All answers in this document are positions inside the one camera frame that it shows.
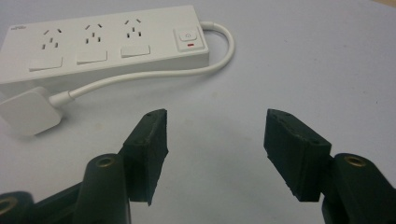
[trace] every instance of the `brand logo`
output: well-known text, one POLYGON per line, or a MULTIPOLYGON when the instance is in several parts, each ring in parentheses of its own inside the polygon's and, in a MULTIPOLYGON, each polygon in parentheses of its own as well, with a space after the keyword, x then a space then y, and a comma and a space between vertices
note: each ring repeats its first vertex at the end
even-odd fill
POLYGON ((26 26, 20 25, 20 26, 14 26, 11 28, 11 30, 23 30, 23 29, 26 29, 26 26))

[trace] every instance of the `white plug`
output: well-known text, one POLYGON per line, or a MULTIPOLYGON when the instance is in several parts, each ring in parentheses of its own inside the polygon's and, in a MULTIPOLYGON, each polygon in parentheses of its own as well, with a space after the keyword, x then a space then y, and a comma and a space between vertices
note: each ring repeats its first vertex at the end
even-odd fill
POLYGON ((57 107, 73 100, 68 92, 50 96, 36 87, 0 104, 0 116, 19 133, 34 135, 59 124, 62 112, 57 107))

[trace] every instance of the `power strip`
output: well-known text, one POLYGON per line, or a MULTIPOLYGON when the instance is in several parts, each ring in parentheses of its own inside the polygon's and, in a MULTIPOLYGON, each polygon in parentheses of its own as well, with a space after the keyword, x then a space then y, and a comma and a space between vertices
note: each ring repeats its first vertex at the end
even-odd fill
POLYGON ((65 91, 142 71, 208 66, 192 6, 14 25, 0 53, 0 91, 65 91))

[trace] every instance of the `electrical socket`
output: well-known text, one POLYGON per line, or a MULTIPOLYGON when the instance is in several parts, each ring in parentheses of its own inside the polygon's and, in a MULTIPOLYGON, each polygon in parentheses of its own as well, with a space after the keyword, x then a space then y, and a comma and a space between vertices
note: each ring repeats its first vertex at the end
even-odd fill
POLYGON ((30 23, 7 32, 0 91, 6 96, 36 86, 67 91, 105 77, 208 64, 193 6, 30 23))

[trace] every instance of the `white cable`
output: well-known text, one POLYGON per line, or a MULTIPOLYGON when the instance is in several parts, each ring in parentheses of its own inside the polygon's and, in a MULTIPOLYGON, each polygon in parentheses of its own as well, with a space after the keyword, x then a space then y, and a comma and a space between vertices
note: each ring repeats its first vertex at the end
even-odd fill
POLYGON ((203 68, 195 68, 189 70, 175 70, 175 71, 150 71, 150 72, 140 72, 140 73, 132 73, 126 75, 120 75, 116 77, 108 77, 99 81, 95 81, 91 84, 86 86, 80 87, 73 91, 64 91, 59 94, 53 95, 50 98, 53 100, 51 101, 53 105, 64 105, 68 102, 73 101, 74 99, 82 96, 88 92, 95 91, 97 89, 103 88, 108 85, 112 85, 119 82, 124 81, 132 81, 138 79, 145 79, 145 78, 154 78, 154 77, 191 77, 191 76, 198 76, 198 75, 207 75, 212 74, 219 71, 222 67, 224 67, 233 57, 235 52, 235 42, 233 40, 233 36, 231 33, 225 28, 224 26, 214 23, 212 21, 201 21, 201 27, 203 30, 208 31, 216 31, 223 35, 228 40, 228 51, 224 58, 219 61, 218 63, 209 65, 203 68))

